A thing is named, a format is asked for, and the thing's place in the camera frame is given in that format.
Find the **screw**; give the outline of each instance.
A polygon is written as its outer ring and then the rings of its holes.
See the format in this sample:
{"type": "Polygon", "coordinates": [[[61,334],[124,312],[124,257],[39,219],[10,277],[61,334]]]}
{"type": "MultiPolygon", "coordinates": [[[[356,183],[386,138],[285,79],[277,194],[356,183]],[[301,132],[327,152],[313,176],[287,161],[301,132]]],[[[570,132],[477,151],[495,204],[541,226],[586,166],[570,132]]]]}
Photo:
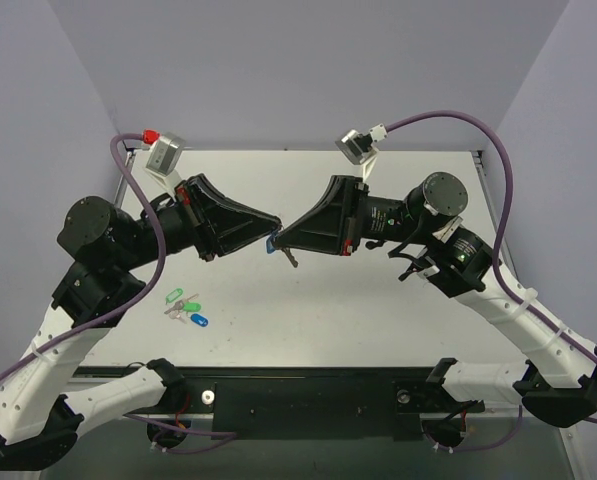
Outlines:
{"type": "Polygon", "coordinates": [[[411,395],[409,395],[407,390],[398,390],[396,400],[398,400],[398,403],[406,404],[411,401],[411,395]]]}

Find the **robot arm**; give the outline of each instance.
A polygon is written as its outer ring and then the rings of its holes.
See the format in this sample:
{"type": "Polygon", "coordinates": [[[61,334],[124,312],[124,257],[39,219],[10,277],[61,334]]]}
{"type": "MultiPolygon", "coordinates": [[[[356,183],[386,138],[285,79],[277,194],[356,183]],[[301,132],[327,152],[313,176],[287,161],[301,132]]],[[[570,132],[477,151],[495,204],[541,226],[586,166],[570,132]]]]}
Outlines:
{"type": "MultiPolygon", "coordinates": [[[[211,261],[270,235],[280,219],[222,195],[204,175],[177,177],[172,149],[152,151],[171,188],[151,202],[163,228],[167,254],[194,246],[211,261]]],[[[179,410],[187,396],[182,375],[165,359],[95,388],[63,392],[87,353],[121,320],[112,318],[39,353],[59,335],[125,304],[144,288],[130,271],[156,260],[157,242],[146,215],[135,220],[98,197],[69,210],[58,243],[75,260],[25,356],[31,363],[0,386],[0,470],[42,470],[62,458],[79,436],[138,408],[179,410]]]]}
{"type": "MultiPolygon", "coordinates": [[[[343,140],[349,143],[350,138],[353,135],[343,140]]],[[[371,138],[354,144],[355,150],[343,151],[348,157],[362,148],[372,153],[371,138]]],[[[375,155],[369,156],[366,161],[375,161],[375,155]]],[[[354,163],[363,163],[363,158],[354,158],[354,163]]],[[[505,292],[494,275],[492,249],[461,226],[459,215],[468,200],[463,184],[449,173],[436,172],[404,200],[396,200],[370,196],[365,178],[333,176],[318,204],[279,232],[272,246],[348,256],[363,238],[369,240],[369,249],[398,242],[389,257],[411,261],[401,281],[413,274],[428,280],[447,297],[481,315],[528,358],[527,363],[492,365],[441,360],[430,378],[454,400],[522,403],[534,416],[558,427],[571,426],[595,413],[597,366],[561,334],[566,332],[596,356],[597,345],[537,302],[536,291],[522,287],[501,263],[505,283],[524,302],[519,305],[505,292]],[[412,244],[423,247],[418,256],[403,253],[412,244]],[[558,331],[529,311],[529,305],[545,312],[558,331]]]]}

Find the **gray wall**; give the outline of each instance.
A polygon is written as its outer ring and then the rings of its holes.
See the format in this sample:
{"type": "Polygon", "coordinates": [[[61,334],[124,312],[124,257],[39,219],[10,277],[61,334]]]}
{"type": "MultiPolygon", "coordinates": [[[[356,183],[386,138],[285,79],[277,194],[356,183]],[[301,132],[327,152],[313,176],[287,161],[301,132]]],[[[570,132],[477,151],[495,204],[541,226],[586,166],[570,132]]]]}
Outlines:
{"type": "Polygon", "coordinates": [[[0,0],[0,371],[70,264],[55,242],[67,209],[113,193],[114,133],[47,2],[0,0]]]}
{"type": "MultiPolygon", "coordinates": [[[[498,126],[566,0],[50,0],[121,131],[333,149],[436,108],[498,126]]],[[[474,149],[435,120],[385,148],[474,149]]]]}
{"type": "MultiPolygon", "coordinates": [[[[508,242],[523,284],[597,341],[597,0],[573,0],[499,134],[516,190],[508,242]]],[[[499,160],[485,156],[502,192],[499,160]]],[[[597,472],[597,426],[580,427],[597,472]]]]}

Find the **white table surface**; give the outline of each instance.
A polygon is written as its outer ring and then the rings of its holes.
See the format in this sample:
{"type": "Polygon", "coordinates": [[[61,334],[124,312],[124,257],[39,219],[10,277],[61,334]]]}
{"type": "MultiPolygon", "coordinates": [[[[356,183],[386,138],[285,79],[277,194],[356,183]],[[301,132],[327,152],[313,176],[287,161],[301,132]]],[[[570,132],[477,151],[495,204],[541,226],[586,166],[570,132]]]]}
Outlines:
{"type": "MultiPolygon", "coordinates": [[[[133,167],[148,198],[162,191],[133,167]]],[[[357,174],[339,152],[185,151],[183,178],[205,173],[224,195],[291,224],[322,196],[333,174],[357,174]]],[[[464,225],[490,244],[494,228],[469,152],[382,152],[368,182],[370,195],[403,198],[435,171],[460,178],[469,193],[464,225]]],[[[122,208],[142,210],[131,190],[122,208]]],[[[167,258],[159,284],[131,309],[83,365],[121,366],[165,357],[179,366],[429,366],[441,357],[467,362],[522,360],[522,355],[471,310],[417,277],[388,248],[361,247],[351,257],[294,251],[268,255],[264,240],[211,263],[194,248],[167,258]],[[175,288],[199,293],[209,325],[164,315],[175,288]]],[[[415,253],[418,248],[410,247],[415,253]]],[[[134,274],[147,281],[154,265],[134,274]]]]}

